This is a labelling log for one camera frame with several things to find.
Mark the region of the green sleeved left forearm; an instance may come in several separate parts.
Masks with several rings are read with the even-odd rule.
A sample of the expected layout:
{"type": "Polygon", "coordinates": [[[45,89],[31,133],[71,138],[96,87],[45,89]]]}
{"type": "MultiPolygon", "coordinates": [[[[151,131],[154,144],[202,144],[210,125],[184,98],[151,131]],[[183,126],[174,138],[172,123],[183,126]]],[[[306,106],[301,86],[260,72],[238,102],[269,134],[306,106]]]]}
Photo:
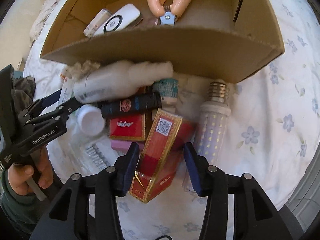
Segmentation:
{"type": "Polygon", "coordinates": [[[9,185],[7,171],[3,173],[2,185],[4,190],[1,200],[2,210],[18,235],[23,239],[29,239],[43,213],[61,190],[63,183],[54,173],[52,185],[45,189],[47,198],[44,201],[38,200],[33,193],[26,196],[15,193],[9,185]]]}

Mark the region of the person's left hand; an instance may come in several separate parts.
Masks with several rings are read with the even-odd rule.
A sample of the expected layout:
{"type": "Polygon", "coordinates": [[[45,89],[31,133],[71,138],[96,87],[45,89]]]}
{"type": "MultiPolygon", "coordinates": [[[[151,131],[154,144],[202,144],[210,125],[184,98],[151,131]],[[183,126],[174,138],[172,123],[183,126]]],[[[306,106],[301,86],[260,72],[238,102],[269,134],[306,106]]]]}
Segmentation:
{"type": "MultiPolygon", "coordinates": [[[[47,189],[53,183],[53,170],[46,146],[41,148],[40,158],[36,166],[41,174],[39,186],[42,189],[47,189]]],[[[34,168],[31,165],[12,165],[8,169],[8,182],[16,194],[26,196],[33,193],[33,190],[27,184],[27,180],[32,178],[33,174],[34,168]]]]}

